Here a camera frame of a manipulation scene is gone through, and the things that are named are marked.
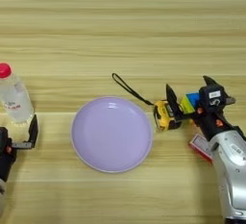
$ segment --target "wooden table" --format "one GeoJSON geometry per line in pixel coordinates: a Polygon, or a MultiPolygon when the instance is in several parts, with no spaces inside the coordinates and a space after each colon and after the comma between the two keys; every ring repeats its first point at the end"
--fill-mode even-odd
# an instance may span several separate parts
{"type": "MultiPolygon", "coordinates": [[[[187,144],[195,131],[155,133],[138,168],[105,174],[83,164],[69,129],[86,102],[117,95],[117,72],[152,101],[169,83],[182,97],[215,78],[235,96],[226,116],[246,131],[246,0],[0,0],[0,59],[23,77],[39,139],[21,152],[1,223],[222,223],[212,166],[187,144]]],[[[14,128],[16,139],[24,128],[14,128]]]]}

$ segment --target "purple plate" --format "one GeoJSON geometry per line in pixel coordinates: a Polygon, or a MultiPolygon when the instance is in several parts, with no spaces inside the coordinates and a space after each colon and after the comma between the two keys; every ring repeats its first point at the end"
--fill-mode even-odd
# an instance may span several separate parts
{"type": "Polygon", "coordinates": [[[152,129],[139,106],[125,99],[103,97],[79,110],[71,138],[76,153],[86,164],[118,173],[143,162],[152,146],[152,129]]]}

